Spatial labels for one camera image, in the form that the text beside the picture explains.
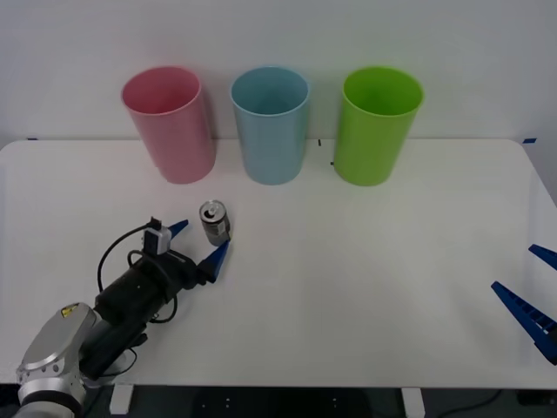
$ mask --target white wall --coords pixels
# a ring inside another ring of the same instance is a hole
[[[313,81],[310,135],[330,138],[343,77],[391,64],[426,89],[413,136],[551,137],[556,22],[556,0],[3,0],[0,135],[134,135],[126,79],[185,64],[233,137],[229,83],[283,64]]]

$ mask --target plastic cup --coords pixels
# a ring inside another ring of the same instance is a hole
[[[355,185],[387,180],[423,98],[419,82],[394,68],[368,67],[348,76],[334,156],[340,177]]]
[[[302,168],[310,86],[297,72],[260,67],[231,87],[248,175],[264,185],[294,179]]]
[[[157,67],[124,86],[122,100],[155,166],[171,183],[206,176],[215,164],[201,82],[182,67]]]

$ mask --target blue cup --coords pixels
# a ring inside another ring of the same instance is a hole
[[[260,67],[230,90],[248,175],[264,185],[294,179],[302,168],[310,86],[297,72]]]

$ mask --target can lid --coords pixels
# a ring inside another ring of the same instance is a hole
[[[225,205],[218,200],[208,200],[199,208],[199,216],[204,222],[219,222],[225,217],[225,215]]]

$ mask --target yellow warning sticker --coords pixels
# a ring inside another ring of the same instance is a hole
[[[60,313],[64,318],[67,318],[68,315],[70,315],[76,307],[77,307],[77,303],[74,303],[73,305],[68,305],[67,307],[63,307]]]

